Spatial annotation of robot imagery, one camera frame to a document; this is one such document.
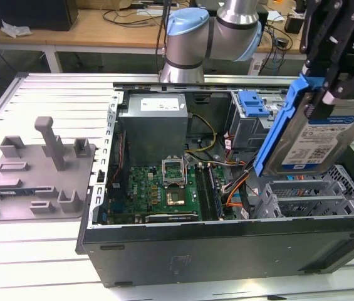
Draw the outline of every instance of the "sticker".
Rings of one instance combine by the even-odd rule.
[[[225,140],[225,143],[226,143],[226,149],[231,150],[231,140],[226,139],[226,140]]]
[[[249,213],[242,207],[241,215],[244,219],[249,219]]]
[[[278,107],[276,105],[266,105],[266,109],[269,111],[278,111]]]
[[[2,195],[2,196],[10,196],[10,195],[15,195],[16,194],[16,192],[15,191],[1,191],[0,192],[0,195]]]
[[[178,98],[143,98],[141,111],[179,111]]]
[[[299,134],[283,165],[305,169],[321,164],[338,144],[337,137],[354,123],[354,116],[310,120]]]
[[[259,189],[258,188],[253,188],[250,189],[250,193],[247,194],[247,196],[259,196]]]

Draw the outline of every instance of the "yellow wire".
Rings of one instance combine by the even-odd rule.
[[[209,146],[202,147],[201,149],[187,149],[187,150],[185,150],[185,152],[204,152],[204,151],[206,151],[208,149],[211,149],[214,146],[214,144],[216,144],[216,139],[217,139],[216,131],[213,129],[211,124],[207,122],[207,120],[205,118],[203,118],[202,116],[197,115],[197,114],[192,114],[192,115],[196,116],[199,119],[201,119],[201,121],[203,121],[212,130],[212,132],[213,132],[213,140],[212,140],[212,142],[210,143]]]

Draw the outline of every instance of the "table leg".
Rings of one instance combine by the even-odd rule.
[[[263,60],[265,59],[264,53],[253,54],[251,66],[249,67],[248,75],[259,75],[260,68],[262,67]]]
[[[58,52],[45,50],[46,59],[52,73],[62,73],[63,69],[61,67],[60,59],[58,58]]]
[[[104,68],[104,56],[103,53],[100,53],[100,65],[99,68]]]

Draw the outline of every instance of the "cable bundle on desk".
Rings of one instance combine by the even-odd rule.
[[[108,21],[110,23],[113,23],[113,24],[119,25],[119,26],[123,26],[123,27],[133,27],[133,28],[135,28],[135,27],[147,27],[147,26],[159,25],[158,22],[156,22],[156,19],[160,18],[160,16],[152,16],[147,11],[142,11],[141,13],[145,13],[145,14],[149,15],[151,18],[146,18],[146,19],[143,19],[143,20],[132,21],[132,22],[118,22],[118,21],[116,21],[116,19],[117,18],[125,18],[125,17],[131,16],[133,14],[137,14],[138,13],[137,11],[134,11],[133,13],[127,14],[126,16],[121,16],[121,15],[118,14],[118,11],[116,11],[114,9],[110,9],[110,10],[108,10],[106,12],[103,12],[102,7],[100,7],[100,12],[102,13],[103,19],[105,21]],[[110,19],[107,16],[110,13],[115,13],[115,17],[113,19]]]
[[[264,29],[264,32],[268,33],[271,37],[271,49],[270,49],[270,52],[269,52],[269,55],[266,59],[266,61],[263,63],[262,67],[260,68],[259,70],[259,73],[261,73],[263,71],[263,69],[268,69],[268,70],[274,70],[276,73],[280,70],[280,68],[284,65],[285,63],[285,54],[287,53],[288,50],[290,50],[293,45],[294,45],[294,42],[292,40],[292,38],[286,34],[284,31],[278,29],[278,28],[275,28],[273,25],[271,24],[268,24],[266,23],[266,28]],[[284,34],[286,37],[288,37],[289,39],[289,43],[286,45],[286,47],[282,48],[278,45],[278,41],[277,41],[277,36],[275,34],[275,31],[279,31],[280,33]],[[276,57],[277,57],[277,54],[278,54],[278,50],[279,51],[282,51],[282,54],[281,54],[281,58],[279,60],[276,60]],[[273,54],[274,52],[274,55],[273,55],[273,68],[268,68],[266,67],[266,64],[268,63],[271,55]]]

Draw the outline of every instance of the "metal worktable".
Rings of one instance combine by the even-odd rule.
[[[155,82],[156,78],[93,74],[16,78],[0,99],[0,142],[5,135],[20,135],[25,144],[43,143],[33,124],[38,115],[50,115],[55,120],[54,132],[61,135],[63,143],[88,137],[100,147],[108,88],[117,80]],[[292,78],[207,80],[232,83]],[[288,300],[354,300],[354,260],[331,275],[107,289],[88,257],[75,253],[78,230],[78,220],[0,224],[0,300],[267,300],[270,295]]]

